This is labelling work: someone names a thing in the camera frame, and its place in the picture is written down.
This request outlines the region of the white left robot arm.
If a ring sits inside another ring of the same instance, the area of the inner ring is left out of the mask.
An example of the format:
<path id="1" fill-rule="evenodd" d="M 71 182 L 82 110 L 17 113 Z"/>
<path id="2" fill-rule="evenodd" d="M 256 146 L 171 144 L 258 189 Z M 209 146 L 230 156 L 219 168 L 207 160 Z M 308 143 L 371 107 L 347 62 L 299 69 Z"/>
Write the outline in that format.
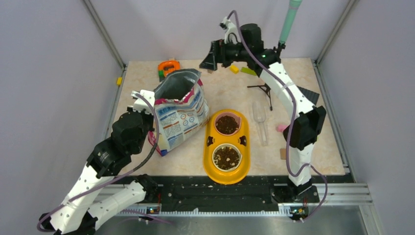
<path id="1" fill-rule="evenodd" d="M 56 235 L 93 235 L 105 222 L 134 203 L 152 202 L 157 196 L 157 183 L 147 174 L 140 175 L 121 191 L 96 202 L 101 190 L 144 166 L 156 150 L 132 170 L 120 171 L 131 162 L 131 156 L 142 152 L 149 132 L 159 130 L 154 109 L 155 93 L 141 90 L 131 94 L 133 106 L 113 123 L 111 135 L 97 144 L 87 158 L 75 185 L 62 203 L 41 215 L 40 232 Z"/>

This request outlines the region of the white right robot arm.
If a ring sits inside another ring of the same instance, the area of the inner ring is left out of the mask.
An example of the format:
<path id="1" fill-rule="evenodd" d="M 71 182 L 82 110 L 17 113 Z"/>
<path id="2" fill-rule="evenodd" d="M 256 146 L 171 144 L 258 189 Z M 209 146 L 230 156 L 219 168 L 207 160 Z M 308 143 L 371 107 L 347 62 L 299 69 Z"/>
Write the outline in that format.
<path id="1" fill-rule="evenodd" d="M 299 202 L 312 186 L 311 155 L 322 131 L 326 109 L 311 102 L 288 75 L 280 58 L 285 49 L 284 40 L 279 41 L 277 47 L 266 49 L 261 29 L 255 23 L 238 26 L 225 17 L 220 27 L 225 30 L 224 38 L 211 42 L 199 67 L 216 71 L 219 64 L 227 68 L 233 62 L 245 62 L 281 101 L 291 119 L 283 131 L 289 172 L 287 196 Z"/>

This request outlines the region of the pink pet food bag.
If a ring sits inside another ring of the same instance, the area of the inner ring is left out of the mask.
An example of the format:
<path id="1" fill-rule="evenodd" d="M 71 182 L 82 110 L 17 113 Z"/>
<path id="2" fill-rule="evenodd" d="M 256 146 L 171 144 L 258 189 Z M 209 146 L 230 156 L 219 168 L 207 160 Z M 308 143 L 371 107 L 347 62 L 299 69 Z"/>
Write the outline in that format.
<path id="1" fill-rule="evenodd" d="M 165 156 L 195 135 L 209 120 L 210 108 L 196 69 L 180 69 L 154 89 L 160 127 L 156 151 Z"/>

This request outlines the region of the clear plastic scoop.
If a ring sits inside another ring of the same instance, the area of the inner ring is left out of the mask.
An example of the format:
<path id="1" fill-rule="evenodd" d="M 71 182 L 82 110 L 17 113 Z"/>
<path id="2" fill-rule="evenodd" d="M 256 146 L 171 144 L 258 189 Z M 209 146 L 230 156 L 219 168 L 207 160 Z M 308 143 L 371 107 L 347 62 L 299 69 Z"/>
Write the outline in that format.
<path id="1" fill-rule="evenodd" d="M 262 146 L 268 145 L 268 136 L 265 126 L 266 121 L 266 113 L 264 110 L 264 107 L 261 105 L 259 101 L 255 101 L 252 104 L 252 110 L 253 110 L 253 118 L 255 122 L 257 123 L 257 131 L 258 136 L 261 142 Z"/>

